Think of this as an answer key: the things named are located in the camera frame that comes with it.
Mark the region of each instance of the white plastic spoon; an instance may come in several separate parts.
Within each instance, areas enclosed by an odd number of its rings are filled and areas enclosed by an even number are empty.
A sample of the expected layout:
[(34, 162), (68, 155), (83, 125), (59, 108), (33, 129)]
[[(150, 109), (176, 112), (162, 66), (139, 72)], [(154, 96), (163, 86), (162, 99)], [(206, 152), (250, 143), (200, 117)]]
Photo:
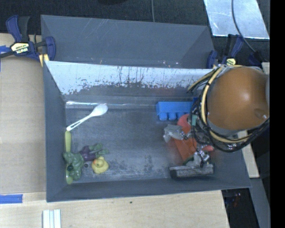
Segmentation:
[(100, 115), (103, 115), (107, 112), (108, 110), (108, 106), (105, 105), (105, 104), (100, 104), (98, 106), (96, 106), (93, 111), (91, 112), (90, 115), (84, 117), (83, 119), (80, 119), (79, 121), (69, 125), (66, 130), (67, 131), (71, 131), (72, 129), (74, 129), (75, 127), (77, 127), (78, 125), (80, 125), (81, 123), (83, 123), (85, 120), (89, 119), (90, 117), (93, 117), (93, 116), (100, 116)]

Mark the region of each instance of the yellow clamp label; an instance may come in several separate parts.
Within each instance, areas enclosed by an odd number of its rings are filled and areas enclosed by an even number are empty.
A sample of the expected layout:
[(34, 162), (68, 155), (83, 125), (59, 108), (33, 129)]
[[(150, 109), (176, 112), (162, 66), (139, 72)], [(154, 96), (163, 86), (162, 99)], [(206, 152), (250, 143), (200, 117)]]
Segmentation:
[(29, 49), (29, 44), (28, 43), (15, 43), (14, 45), (11, 46), (11, 50), (15, 51), (17, 54), (27, 52)]

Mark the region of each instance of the wooden table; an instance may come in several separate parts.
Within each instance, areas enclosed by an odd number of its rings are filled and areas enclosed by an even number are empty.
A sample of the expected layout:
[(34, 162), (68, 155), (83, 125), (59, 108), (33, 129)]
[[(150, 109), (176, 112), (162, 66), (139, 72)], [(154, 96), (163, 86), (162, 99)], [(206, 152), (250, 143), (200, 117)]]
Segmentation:
[[(9, 46), (12, 43), (11, 35), (0, 34), (0, 46)], [(251, 146), (245, 147), (243, 154), (249, 176), (259, 177)], [(0, 227), (42, 227), (42, 211), (46, 209), (61, 210), (63, 228), (229, 227), (224, 200), (219, 190), (55, 203), (47, 203), (45, 196), (44, 191), (28, 192), (23, 194), (21, 204), (0, 204)]]

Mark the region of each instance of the aluminum foil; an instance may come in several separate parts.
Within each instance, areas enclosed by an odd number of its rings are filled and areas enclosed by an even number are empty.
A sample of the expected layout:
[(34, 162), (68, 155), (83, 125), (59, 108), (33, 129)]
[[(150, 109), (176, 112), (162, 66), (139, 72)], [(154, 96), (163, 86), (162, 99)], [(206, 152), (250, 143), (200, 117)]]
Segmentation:
[[(232, 0), (204, 0), (214, 36), (239, 34), (232, 18)], [(246, 38), (269, 39), (257, 0), (234, 0), (237, 25)]]

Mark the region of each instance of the clamp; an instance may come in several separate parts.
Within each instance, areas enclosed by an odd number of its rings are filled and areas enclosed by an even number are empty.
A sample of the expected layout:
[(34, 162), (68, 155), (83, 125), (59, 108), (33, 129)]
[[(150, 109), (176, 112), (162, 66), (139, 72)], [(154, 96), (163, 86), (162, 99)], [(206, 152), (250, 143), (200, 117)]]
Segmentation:
[(235, 65), (235, 56), (241, 50), (243, 46), (243, 38), (239, 35), (228, 35), (228, 40), (225, 49), (218, 56), (218, 52), (212, 50), (207, 59), (207, 69), (212, 69), (213, 65), (227, 64), (229, 66)]
[(55, 40), (53, 37), (46, 37), (39, 43), (29, 40), (27, 25), (29, 16), (18, 17), (14, 15), (7, 19), (6, 27), (8, 32), (14, 37), (15, 42), (9, 47), (9, 51), (0, 54), (0, 59), (15, 55), (17, 57), (29, 57), (43, 64), (43, 54), (37, 51), (38, 47), (47, 46), (47, 58), (53, 60), (56, 54)]

